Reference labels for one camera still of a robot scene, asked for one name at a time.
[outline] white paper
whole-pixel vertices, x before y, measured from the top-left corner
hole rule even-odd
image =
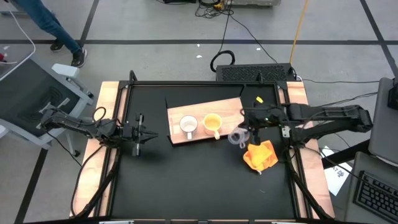
[[[324,153],[325,156],[330,156],[335,153],[332,150],[330,150],[328,146],[325,146],[322,149],[322,152]],[[339,164],[339,165],[344,167],[345,169],[347,169],[350,172],[353,169],[346,162]],[[325,176],[326,176],[326,181],[328,182],[329,191],[334,196],[337,196],[337,193],[339,192],[340,188],[343,186],[344,181],[349,176],[349,173],[347,173],[347,171],[345,171],[341,167],[334,166],[332,168],[325,169]]]

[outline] white mug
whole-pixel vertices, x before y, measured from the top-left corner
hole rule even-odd
[[[191,115],[186,115],[180,120],[180,128],[187,134],[188,140],[192,140],[193,132],[198,127],[198,120]]]

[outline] wooden table edge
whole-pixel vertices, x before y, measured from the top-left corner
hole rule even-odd
[[[105,118],[111,118],[113,115],[115,103],[116,103],[116,96],[118,92],[119,82],[103,82],[101,86],[101,91],[98,95],[98,102],[96,107],[104,106],[107,110]],[[303,103],[308,104],[307,95],[305,92],[304,84],[302,82],[287,82],[288,86],[288,94],[291,103]],[[121,120],[124,111],[124,105],[126,101],[126,89],[122,91],[122,97],[120,100],[120,106],[118,111],[118,118]],[[281,98],[281,103],[283,103],[284,94],[283,91],[279,91],[279,95]],[[98,141],[95,139],[89,139],[87,142],[87,147],[85,151],[84,160],[90,156],[97,148],[99,144]],[[312,139],[308,144],[307,147],[311,149],[318,150],[318,143],[316,140]],[[81,172],[80,181],[78,185],[78,189],[76,191],[75,197],[72,199],[74,204],[74,210],[76,213],[81,211],[87,202],[91,199],[93,194],[98,189],[100,176],[102,173],[103,162],[104,162],[104,154],[105,149],[102,149],[103,152],[98,152],[97,155],[93,156],[93,158],[87,162],[86,167]],[[110,157],[110,163],[108,165],[108,171],[113,164],[113,159],[115,155],[115,149],[113,149]],[[326,182],[325,173],[323,171],[322,160],[319,154],[316,152],[312,152],[311,150],[304,150],[300,151],[302,156],[302,164],[304,168],[305,178],[307,181],[307,187],[311,194],[315,197],[317,202],[322,206],[322,208],[329,214],[330,216],[334,217],[333,206],[331,204],[330,194],[328,191],[328,186]],[[99,211],[100,216],[106,215],[108,201],[109,201],[109,191],[110,185],[107,187],[106,191],[103,194],[102,201],[101,201],[101,208]],[[296,186],[297,192],[297,200],[299,205],[299,210],[301,217],[305,218],[305,204],[303,200],[303,195],[300,189]]]

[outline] orange cloth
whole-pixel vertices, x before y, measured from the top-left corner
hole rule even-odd
[[[278,162],[274,147],[270,141],[264,141],[259,146],[249,144],[248,151],[243,155],[243,160],[250,168],[258,171],[260,174],[261,171],[272,167]]]

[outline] yellow cable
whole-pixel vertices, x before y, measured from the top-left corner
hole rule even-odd
[[[297,37],[299,36],[299,33],[300,33],[301,23],[303,22],[304,14],[305,14],[305,11],[307,10],[307,6],[308,6],[308,0],[305,0],[304,9],[303,9],[303,11],[301,12],[300,21],[298,22],[298,27],[297,27],[297,31],[296,31],[296,36],[294,37],[292,52],[290,53],[290,60],[289,60],[289,63],[290,63],[290,64],[292,63],[292,60],[293,60],[293,54],[294,54],[294,49],[295,49],[295,47],[296,47]]]

